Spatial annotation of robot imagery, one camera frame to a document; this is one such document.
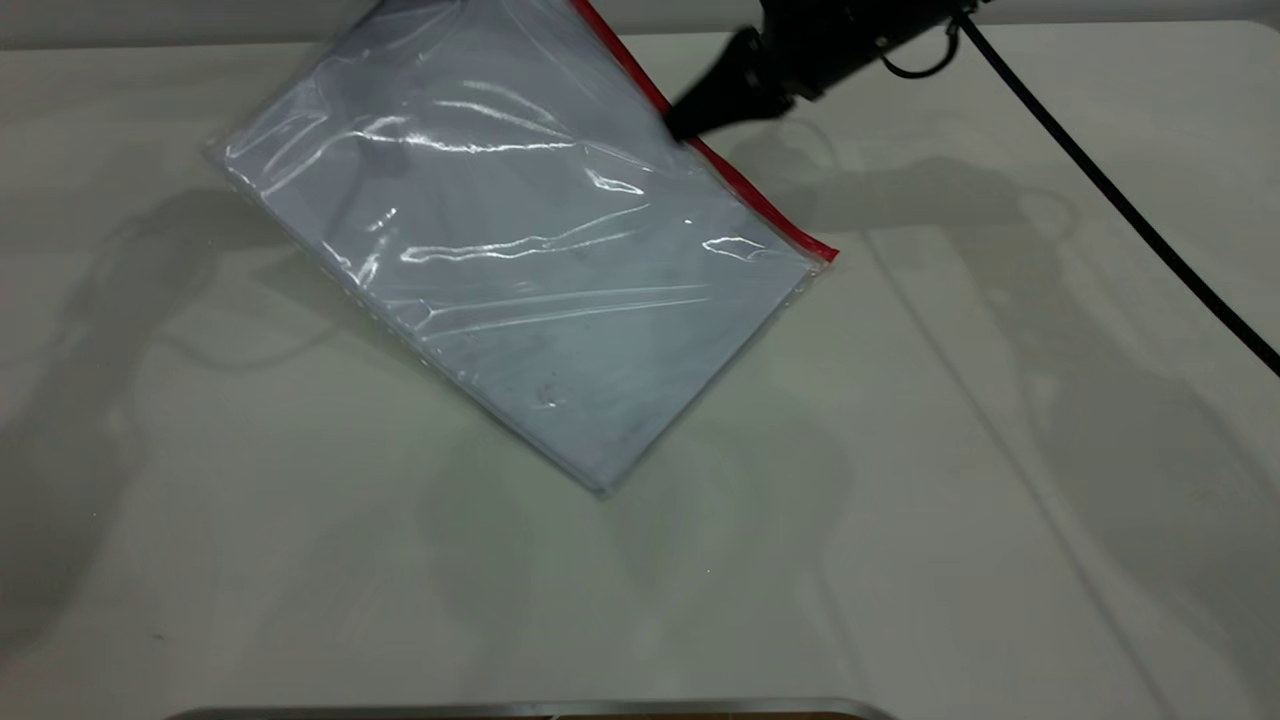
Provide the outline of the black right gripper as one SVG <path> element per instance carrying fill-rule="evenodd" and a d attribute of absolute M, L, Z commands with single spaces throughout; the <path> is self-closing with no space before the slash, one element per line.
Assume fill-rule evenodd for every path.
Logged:
<path fill-rule="evenodd" d="M 870 64 L 902 79 L 938 74 L 957 55 L 961 18 L 974 1 L 763 1 L 762 38 L 741 28 L 707 72 L 666 111 L 666 128 L 682 141 L 731 126 L 788 114 L 797 97 L 815 101 Z M 945 27 L 943 56 L 906 70 L 887 55 Z M 756 50 L 760 51 L 754 70 Z"/>

